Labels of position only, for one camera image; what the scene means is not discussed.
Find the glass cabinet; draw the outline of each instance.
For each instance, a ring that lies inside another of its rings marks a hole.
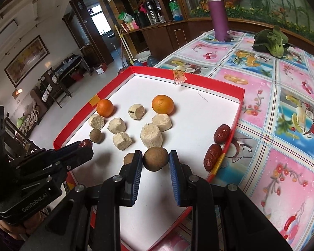
[[[206,0],[183,0],[191,18],[209,17]],[[229,18],[248,19],[295,32],[314,42],[314,11],[306,0],[225,0]]]

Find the dark clothing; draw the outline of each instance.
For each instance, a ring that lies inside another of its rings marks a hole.
[[[4,242],[7,247],[12,251],[19,251],[24,241],[15,240],[8,233],[0,229],[0,239]]]

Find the framed painting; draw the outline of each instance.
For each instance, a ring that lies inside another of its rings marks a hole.
[[[17,87],[27,74],[48,54],[49,51],[39,35],[24,47],[5,69],[14,87]]]

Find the yellow tape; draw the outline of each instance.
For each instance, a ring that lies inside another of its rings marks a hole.
[[[91,100],[89,100],[88,102],[90,103],[90,105],[92,107],[94,107],[99,101],[100,101],[100,97],[98,95],[95,95]]]
[[[69,182],[66,182],[66,186],[68,187],[69,191],[73,190],[73,188],[74,188],[74,185],[69,183]]]
[[[209,176],[211,176],[211,175],[216,176],[216,174],[218,173],[218,170],[219,170],[220,167],[221,167],[221,164],[222,164],[222,162],[223,162],[223,160],[224,160],[225,155],[226,155],[226,154],[223,153],[223,154],[219,157],[219,159],[218,159],[218,161],[216,162],[216,164],[215,164],[213,170],[211,170],[211,172],[209,173]]]

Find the metal screw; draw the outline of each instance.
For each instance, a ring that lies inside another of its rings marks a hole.
[[[199,177],[197,175],[190,175],[188,178],[191,182],[198,182]]]
[[[234,184],[229,184],[228,185],[228,189],[231,190],[231,191],[236,191],[237,190],[237,186],[234,185]]]
[[[76,192],[81,192],[81,191],[83,191],[84,189],[85,189],[85,186],[84,186],[84,185],[81,185],[81,184],[79,184],[79,185],[77,185],[77,186],[74,187],[74,190],[75,190]]]
[[[115,175],[113,176],[113,181],[114,182],[120,182],[123,179],[121,175]]]

